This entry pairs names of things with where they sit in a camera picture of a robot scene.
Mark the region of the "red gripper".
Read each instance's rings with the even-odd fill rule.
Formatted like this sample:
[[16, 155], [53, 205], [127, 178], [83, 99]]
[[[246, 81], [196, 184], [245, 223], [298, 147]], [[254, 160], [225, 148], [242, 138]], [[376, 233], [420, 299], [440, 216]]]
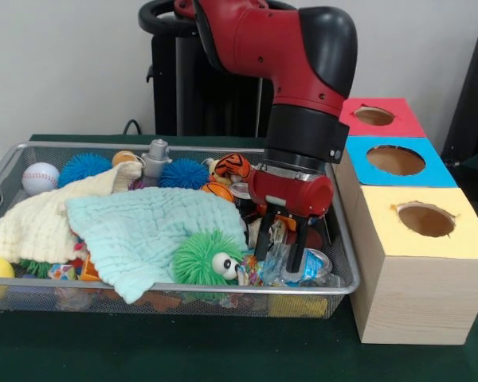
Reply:
[[300, 269], [308, 237], [308, 218], [322, 216], [334, 196], [331, 180], [322, 174], [303, 173], [275, 166], [253, 167], [248, 179], [249, 195], [259, 205], [267, 205], [255, 247], [255, 257], [264, 261], [270, 246], [269, 230], [276, 222], [278, 208], [295, 215], [296, 241], [288, 257], [288, 272]]

